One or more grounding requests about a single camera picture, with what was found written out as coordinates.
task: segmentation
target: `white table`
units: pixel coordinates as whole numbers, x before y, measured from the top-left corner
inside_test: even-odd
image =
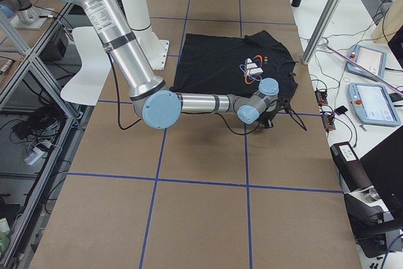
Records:
[[[302,46],[305,48],[307,45],[307,40],[303,38],[310,38],[314,28],[319,20],[319,16],[324,9],[327,0],[302,0],[301,5],[298,8],[293,8],[293,13],[295,17],[296,24],[298,26],[298,32],[302,39]],[[359,31],[366,30],[372,24],[372,18],[368,14],[361,0],[341,0],[339,6],[337,7],[331,21],[324,33],[325,37],[330,35],[339,34],[355,34]],[[348,49],[354,44],[358,43],[361,39],[371,39],[370,34],[375,29],[375,25],[372,25],[368,31],[357,34],[355,36],[333,36],[329,37],[329,45],[334,49]],[[401,70],[399,63],[393,56],[387,45],[375,44],[372,41],[362,41],[361,45],[369,46],[375,49],[382,50],[387,53],[386,67],[391,69]],[[336,79],[341,79],[340,90],[336,98],[337,90],[330,89],[328,91],[327,100],[333,109],[344,105],[348,112],[346,113],[352,122],[356,126],[357,130],[357,146],[354,148],[355,153],[358,157],[362,157],[373,147],[375,147],[379,142],[383,141],[387,136],[389,136],[397,127],[382,127],[375,125],[365,125],[366,131],[360,127],[360,121],[356,118],[353,107],[348,101],[347,87],[349,83],[374,83],[373,81],[360,77],[349,72],[344,72],[345,61],[338,57],[336,54],[327,54],[324,52],[316,52],[317,59],[322,66],[322,70],[325,74],[334,77]],[[337,87],[338,83],[334,80],[324,76],[321,73],[320,66],[316,61],[315,57],[309,62],[309,72],[312,75],[317,76],[320,80],[327,84],[328,88]],[[403,72],[389,72],[385,71],[384,79],[390,84],[396,86],[403,85]],[[317,81],[313,81],[314,87],[317,85]],[[318,88],[324,88],[324,85],[318,83]],[[403,108],[396,108],[400,119],[403,121]],[[341,115],[338,117],[340,120],[344,121],[347,125],[352,128],[351,122]],[[328,142],[329,146],[337,142],[343,142],[349,140],[350,132],[346,126],[341,122],[335,121],[336,130],[329,133]],[[354,144],[355,136],[351,141],[351,145]],[[362,195],[359,193],[353,194],[355,197],[361,198]],[[377,203],[372,203],[371,206],[382,205],[382,201]],[[367,258],[360,247],[358,247],[360,252],[360,259],[363,268],[368,268],[371,263],[379,263],[378,268],[380,268],[380,262],[376,258]],[[385,269],[398,269],[402,268],[403,264],[403,253],[391,253],[388,255],[387,262],[385,264]]]

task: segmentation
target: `table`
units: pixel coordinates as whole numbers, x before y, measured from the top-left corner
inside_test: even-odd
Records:
[[[307,41],[305,38],[309,38],[314,31],[317,20],[321,15],[324,5],[327,0],[302,0],[301,5],[298,8],[293,8],[293,14],[295,17],[295,22],[298,26],[298,32],[302,39],[302,45],[305,47]],[[329,37],[329,45],[334,49],[343,49],[342,52],[347,54],[347,50],[351,46],[356,44],[358,41],[364,39],[369,39],[368,41],[362,41],[360,44],[372,47],[375,49],[382,50],[387,53],[386,66],[391,69],[401,70],[401,66],[397,62],[393,53],[390,51],[387,45],[376,44],[371,41],[370,34],[375,29],[375,25],[372,25],[372,18],[368,14],[361,0],[341,0],[339,6],[337,7],[329,26],[327,27],[324,36]],[[350,35],[358,33],[359,31],[366,30],[364,33],[359,33],[358,35]],[[341,36],[331,36],[339,34],[348,34]],[[328,91],[328,101],[333,108],[337,108],[344,105],[348,108],[346,113],[349,118],[354,123],[357,130],[357,146],[354,148],[355,153],[358,157],[364,156],[368,151],[375,147],[378,143],[383,141],[387,136],[389,136],[397,128],[394,127],[381,127],[375,125],[365,125],[365,129],[360,127],[360,121],[356,118],[353,113],[353,108],[348,101],[347,87],[349,83],[373,83],[373,81],[359,77],[348,72],[343,73],[345,62],[340,59],[335,54],[327,54],[324,52],[317,52],[317,60],[313,57],[309,62],[309,71],[312,75],[312,79],[317,76],[319,79],[323,80],[328,87],[335,87],[338,84],[323,75],[321,72],[321,67],[325,74],[332,76],[336,79],[341,80],[339,93],[336,89],[330,89]],[[384,79],[394,86],[399,86],[403,83],[403,73],[401,72],[388,72],[385,71]],[[400,119],[403,117],[403,110],[401,108],[396,108]],[[351,127],[351,122],[344,117],[338,117],[343,122],[347,123]],[[349,139],[349,130],[341,122],[335,121],[336,130],[329,133],[328,143],[329,146],[337,143],[343,142]],[[353,194],[356,198],[364,201],[360,191]],[[385,205],[382,201],[371,203],[371,206],[381,205],[385,209]],[[360,250],[361,264],[363,268],[367,268],[371,263],[379,263],[378,260],[368,259]],[[402,253],[389,254],[388,261],[385,268],[400,268],[403,261]]]
[[[267,30],[302,56],[288,0],[147,1],[153,30],[170,40],[157,72],[168,85],[186,33]],[[123,132],[110,77],[30,268],[360,268],[309,72],[295,72],[292,105],[308,132],[279,114],[273,129],[247,136],[215,115]]]

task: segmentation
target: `touchscreen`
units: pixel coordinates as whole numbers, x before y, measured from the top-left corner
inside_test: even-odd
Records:
[[[378,74],[382,61],[382,53],[360,47],[357,63],[368,69],[372,74]]]
[[[378,86],[357,85],[361,101],[369,119],[394,121],[395,117],[390,110],[388,100]]]

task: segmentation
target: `robotic arm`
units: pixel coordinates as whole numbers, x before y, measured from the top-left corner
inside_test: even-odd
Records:
[[[181,112],[236,112],[244,123],[250,124],[263,112],[275,111],[278,83],[271,78],[262,80],[250,98],[168,91],[163,78],[153,73],[116,0],[65,1],[84,9],[105,52],[114,59],[130,86],[130,99],[136,114],[147,125],[165,129],[177,121]]]
[[[0,11],[11,18],[17,12],[20,21],[26,25],[39,20],[39,15],[30,0],[0,0]]]

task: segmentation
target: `white mounting plate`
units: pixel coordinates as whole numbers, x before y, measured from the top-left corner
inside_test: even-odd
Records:
[[[165,51],[158,56],[154,56],[151,60],[149,60],[151,68],[153,70],[161,71],[165,67],[166,58],[168,56],[168,48],[169,48],[169,40],[160,40],[160,43],[164,47]]]
[[[38,8],[35,8],[35,9],[38,12],[39,16],[52,14],[51,11],[47,11],[45,9],[38,9]],[[13,19],[11,19],[10,23],[16,30],[36,30],[36,31],[38,31],[42,27],[42,25],[45,23],[45,21],[47,21],[47,19],[48,18],[46,18],[46,17],[39,18],[39,20],[37,20],[36,22],[31,23],[30,25],[26,25],[20,21],[20,19],[18,18],[17,15],[15,15],[13,17]]]

